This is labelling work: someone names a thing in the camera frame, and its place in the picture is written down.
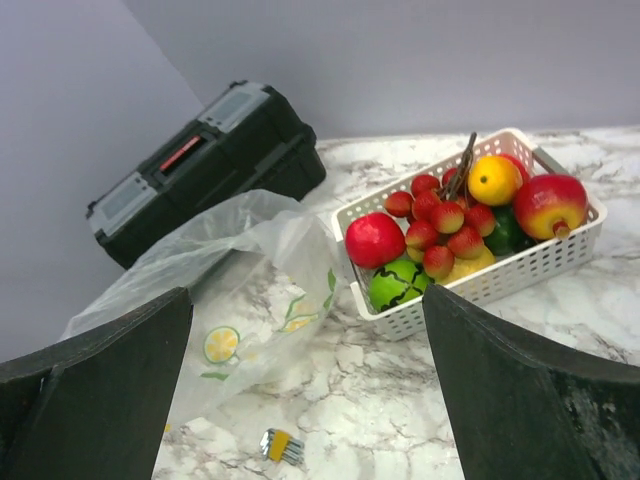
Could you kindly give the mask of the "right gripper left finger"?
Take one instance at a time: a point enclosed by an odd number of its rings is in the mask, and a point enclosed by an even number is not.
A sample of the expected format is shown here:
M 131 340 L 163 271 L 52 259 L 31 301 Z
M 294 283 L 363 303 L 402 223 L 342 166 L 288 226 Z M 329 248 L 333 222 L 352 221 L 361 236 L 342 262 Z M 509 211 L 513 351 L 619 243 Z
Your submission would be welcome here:
M 192 325 L 174 288 L 1 365 L 4 479 L 149 479 Z

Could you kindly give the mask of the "red fake peach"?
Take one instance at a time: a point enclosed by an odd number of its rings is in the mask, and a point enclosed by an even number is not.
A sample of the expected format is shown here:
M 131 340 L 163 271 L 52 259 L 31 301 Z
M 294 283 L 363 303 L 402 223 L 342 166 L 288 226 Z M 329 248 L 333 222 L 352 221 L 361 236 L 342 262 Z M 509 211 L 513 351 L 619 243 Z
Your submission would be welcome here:
M 402 229 L 382 212 L 354 220 L 346 230 L 344 243 L 349 259 L 365 269 L 376 269 L 399 258 L 406 248 Z

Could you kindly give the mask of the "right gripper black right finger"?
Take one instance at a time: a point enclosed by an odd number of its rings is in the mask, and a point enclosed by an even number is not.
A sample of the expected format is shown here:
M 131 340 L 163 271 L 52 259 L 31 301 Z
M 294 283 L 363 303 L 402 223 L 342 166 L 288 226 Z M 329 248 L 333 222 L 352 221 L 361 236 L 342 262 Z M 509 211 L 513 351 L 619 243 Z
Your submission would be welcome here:
M 638 367 L 552 341 L 439 285 L 422 306 L 465 478 L 638 478 Z

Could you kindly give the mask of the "clear plastic bag of fruits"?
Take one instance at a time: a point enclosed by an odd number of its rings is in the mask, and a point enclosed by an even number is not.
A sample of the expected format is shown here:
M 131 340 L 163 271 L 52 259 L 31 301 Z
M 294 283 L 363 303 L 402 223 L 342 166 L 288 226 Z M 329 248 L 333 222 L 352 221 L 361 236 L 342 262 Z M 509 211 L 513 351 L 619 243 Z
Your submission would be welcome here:
M 194 311 L 168 418 L 174 427 L 302 365 L 340 284 L 337 247 L 324 222 L 291 198 L 256 190 L 159 240 L 64 334 L 186 288 Z

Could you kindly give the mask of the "green fake watermelon ball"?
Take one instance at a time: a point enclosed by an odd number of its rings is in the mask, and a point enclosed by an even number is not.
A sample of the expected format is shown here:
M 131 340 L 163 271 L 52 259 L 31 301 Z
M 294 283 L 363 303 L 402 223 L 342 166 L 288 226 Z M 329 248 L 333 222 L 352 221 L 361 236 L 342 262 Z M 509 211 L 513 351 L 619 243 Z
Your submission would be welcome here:
M 369 301 L 376 312 L 383 312 L 420 297 L 432 283 L 421 265 L 397 259 L 375 271 L 369 283 Z

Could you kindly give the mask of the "yellow fake lemon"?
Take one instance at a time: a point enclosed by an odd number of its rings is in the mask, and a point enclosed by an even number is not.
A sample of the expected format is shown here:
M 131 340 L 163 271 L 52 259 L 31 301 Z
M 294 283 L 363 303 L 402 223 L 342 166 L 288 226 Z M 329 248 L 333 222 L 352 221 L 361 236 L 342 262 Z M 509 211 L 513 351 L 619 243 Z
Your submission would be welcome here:
M 488 206 L 509 204 L 523 185 L 519 169 L 503 156 L 485 156 L 477 160 L 467 176 L 471 196 Z

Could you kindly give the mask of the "red lychee fruit bunch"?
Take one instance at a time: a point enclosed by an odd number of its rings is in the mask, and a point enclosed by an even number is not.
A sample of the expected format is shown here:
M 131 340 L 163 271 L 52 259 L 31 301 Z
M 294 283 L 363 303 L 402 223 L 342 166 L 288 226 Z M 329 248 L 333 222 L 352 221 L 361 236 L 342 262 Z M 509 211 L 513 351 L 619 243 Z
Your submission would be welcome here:
M 415 176 L 409 191 L 393 192 L 383 204 L 391 216 L 408 221 L 406 252 L 436 282 L 449 274 L 455 257 L 479 257 L 496 225 L 489 207 L 473 203 L 465 187 L 476 138 L 470 135 L 458 166 L 441 178 Z

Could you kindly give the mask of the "red fake pomegranate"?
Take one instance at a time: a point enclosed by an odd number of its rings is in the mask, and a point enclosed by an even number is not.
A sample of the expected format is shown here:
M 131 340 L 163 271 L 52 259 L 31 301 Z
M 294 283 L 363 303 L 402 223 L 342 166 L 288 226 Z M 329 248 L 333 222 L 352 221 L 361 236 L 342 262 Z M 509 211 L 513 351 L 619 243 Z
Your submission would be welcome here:
M 536 240 L 566 239 L 587 215 L 588 194 L 565 174 L 533 177 L 517 192 L 512 208 L 522 230 Z

